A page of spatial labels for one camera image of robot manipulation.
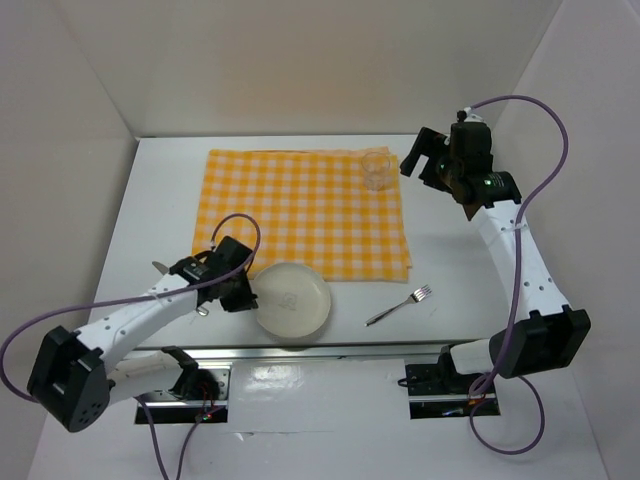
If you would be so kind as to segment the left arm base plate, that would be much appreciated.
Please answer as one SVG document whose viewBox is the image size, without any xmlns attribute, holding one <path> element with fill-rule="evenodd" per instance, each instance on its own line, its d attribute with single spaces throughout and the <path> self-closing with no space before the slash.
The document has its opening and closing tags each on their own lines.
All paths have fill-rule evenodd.
<svg viewBox="0 0 640 480">
<path fill-rule="evenodd" d="M 205 363 L 204 373 L 199 374 L 199 379 L 184 397 L 155 391 L 145 394 L 143 401 L 155 424 L 188 425 L 197 420 L 222 424 L 228 421 L 230 380 L 230 365 Z"/>
</svg>

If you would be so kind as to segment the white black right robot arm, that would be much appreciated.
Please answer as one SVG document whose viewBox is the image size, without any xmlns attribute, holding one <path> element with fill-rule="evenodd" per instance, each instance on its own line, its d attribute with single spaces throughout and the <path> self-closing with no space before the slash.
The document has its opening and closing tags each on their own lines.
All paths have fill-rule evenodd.
<svg viewBox="0 0 640 480">
<path fill-rule="evenodd" d="M 479 395 L 496 376 L 567 366 L 590 320 L 555 286 L 527 229 L 525 201 L 505 172 L 484 168 L 466 184 L 486 203 L 453 229 L 436 204 L 406 227 L 399 176 L 426 154 L 427 173 L 448 168 L 448 140 L 423 129 L 408 158 L 387 151 L 376 190 L 353 155 L 246 152 L 264 185 L 232 183 L 227 202 L 261 228 L 252 270 L 257 299 L 244 317 L 283 342 L 327 332 L 337 343 L 434 341 L 451 323 L 464 338 L 442 350 L 436 379 L 448 392 L 471 379 Z"/>
</svg>

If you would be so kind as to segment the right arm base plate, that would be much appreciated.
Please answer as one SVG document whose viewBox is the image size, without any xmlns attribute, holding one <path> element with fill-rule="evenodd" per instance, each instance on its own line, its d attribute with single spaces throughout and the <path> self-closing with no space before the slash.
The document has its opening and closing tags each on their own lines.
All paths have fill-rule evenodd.
<svg viewBox="0 0 640 480">
<path fill-rule="evenodd" d="M 480 396 L 469 395 L 476 378 L 477 375 L 454 374 L 445 379 L 435 364 L 407 364 L 397 385 L 407 392 L 412 420 L 468 417 L 475 407 L 478 416 L 499 416 L 494 387 Z"/>
</svg>

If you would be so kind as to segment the silver fork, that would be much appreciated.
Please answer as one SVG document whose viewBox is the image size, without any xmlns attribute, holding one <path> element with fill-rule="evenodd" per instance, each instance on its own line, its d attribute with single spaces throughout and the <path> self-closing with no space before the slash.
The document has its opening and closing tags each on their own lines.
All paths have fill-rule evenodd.
<svg viewBox="0 0 640 480">
<path fill-rule="evenodd" d="M 388 316 L 390 316 L 391 314 L 395 313 L 396 311 L 400 310 L 405 306 L 420 303 L 426 298 L 428 298 L 431 294 L 432 294 L 431 287 L 429 285 L 424 285 L 416 289 L 415 291 L 413 291 L 404 301 L 369 318 L 365 322 L 365 326 L 370 327 L 382 321 L 383 319 L 387 318 Z"/>
</svg>

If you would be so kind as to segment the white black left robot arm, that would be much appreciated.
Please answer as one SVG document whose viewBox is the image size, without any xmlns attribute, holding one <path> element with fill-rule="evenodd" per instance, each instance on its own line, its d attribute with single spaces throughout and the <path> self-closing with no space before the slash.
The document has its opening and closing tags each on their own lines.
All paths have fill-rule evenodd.
<svg viewBox="0 0 640 480">
<path fill-rule="evenodd" d="M 252 249 L 226 236 L 210 250 L 169 267 L 147 293 L 100 321 L 44 337 L 27 383 L 28 393 L 69 432 L 93 424 L 111 405 L 154 391 L 176 399 L 218 386 L 180 347 L 165 346 L 138 358 L 128 355 L 174 320 L 219 301 L 230 313 L 256 308 L 246 267 Z"/>
</svg>

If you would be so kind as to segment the clear drinking glass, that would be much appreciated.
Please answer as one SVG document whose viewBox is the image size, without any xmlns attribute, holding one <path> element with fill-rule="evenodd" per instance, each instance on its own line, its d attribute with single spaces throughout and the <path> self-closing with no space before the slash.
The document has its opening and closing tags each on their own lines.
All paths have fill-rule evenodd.
<svg viewBox="0 0 640 480">
<path fill-rule="evenodd" d="M 364 186 L 369 191 L 383 191 L 389 187 L 391 156 L 384 152 L 370 152 L 361 159 Z"/>
</svg>

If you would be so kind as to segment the yellow white checkered cloth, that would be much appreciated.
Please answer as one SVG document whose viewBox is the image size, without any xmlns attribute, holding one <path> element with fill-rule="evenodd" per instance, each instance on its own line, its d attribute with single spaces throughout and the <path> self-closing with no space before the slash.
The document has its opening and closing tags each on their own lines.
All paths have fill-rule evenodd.
<svg viewBox="0 0 640 480">
<path fill-rule="evenodd" d="M 369 191 L 361 159 L 391 156 L 390 184 Z M 257 275 L 304 264 L 334 282 L 401 282 L 412 266 L 405 237 L 398 159 L 386 147 L 362 150 L 209 152 L 191 250 L 231 236 L 258 252 Z"/>
</svg>

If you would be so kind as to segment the silver table knife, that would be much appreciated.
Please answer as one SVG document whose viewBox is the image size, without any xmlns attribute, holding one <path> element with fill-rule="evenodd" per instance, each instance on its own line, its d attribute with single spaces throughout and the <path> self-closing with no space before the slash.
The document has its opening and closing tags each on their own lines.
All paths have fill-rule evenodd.
<svg viewBox="0 0 640 480">
<path fill-rule="evenodd" d="M 165 275 L 169 272 L 169 268 L 159 261 L 152 261 L 151 264 L 161 275 Z M 196 309 L 196 312 L 202 317 L 206 317 L 209 314 L 209 311 L 202 306 L 199 306 Z"/>
</svg>

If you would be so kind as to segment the cream round plate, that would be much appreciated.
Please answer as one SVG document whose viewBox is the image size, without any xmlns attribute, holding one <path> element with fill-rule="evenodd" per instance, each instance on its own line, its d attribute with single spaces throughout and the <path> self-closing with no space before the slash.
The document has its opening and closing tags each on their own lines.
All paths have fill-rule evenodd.
<svg viewBox="0 0 640 480">
<path fill-rule="evenodd" d="M 257 324 L 285 344 L 316 341 L 326 329 L 331 290 L 310 267 L 290 262 L 271 265 L 251 281 L 257 295 Z"/>
</svg>

